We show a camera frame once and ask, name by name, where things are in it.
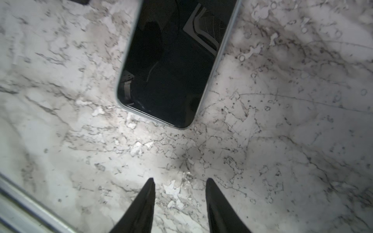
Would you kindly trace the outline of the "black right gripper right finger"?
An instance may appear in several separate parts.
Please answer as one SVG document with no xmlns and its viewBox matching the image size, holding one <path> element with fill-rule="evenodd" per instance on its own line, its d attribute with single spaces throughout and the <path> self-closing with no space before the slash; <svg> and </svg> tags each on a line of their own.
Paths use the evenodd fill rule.
<svg viewBox="0 0 373 233">
<path fill-rule="evenodd" d="M 251 233 L 212 178 L 207 179 L 206 200 L 211 233 Z"/>
</svg>

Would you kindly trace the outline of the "black phone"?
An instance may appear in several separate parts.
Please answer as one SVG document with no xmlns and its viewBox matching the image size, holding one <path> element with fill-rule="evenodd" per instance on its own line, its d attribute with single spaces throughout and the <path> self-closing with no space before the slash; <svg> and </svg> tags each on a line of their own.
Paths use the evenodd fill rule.
<svg viewBox="0 0 373 233">
<path fill-rule="evenodd" d="M 125 109 L 185 129 L 217 69 L 240 1 L 142 1 L 117 87 Z"/>
</svg>

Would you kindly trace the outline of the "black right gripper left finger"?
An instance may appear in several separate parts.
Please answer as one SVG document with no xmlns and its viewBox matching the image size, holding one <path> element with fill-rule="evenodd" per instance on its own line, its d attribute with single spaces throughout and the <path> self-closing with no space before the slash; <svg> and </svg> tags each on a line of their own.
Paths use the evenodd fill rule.
<svg viewBox="0 0 373 233">
<path fill-rule="evenodd" d="M 149 178 L 110 233 L 150 233 L 153 224 L 155 183 Z"/>
</svg>

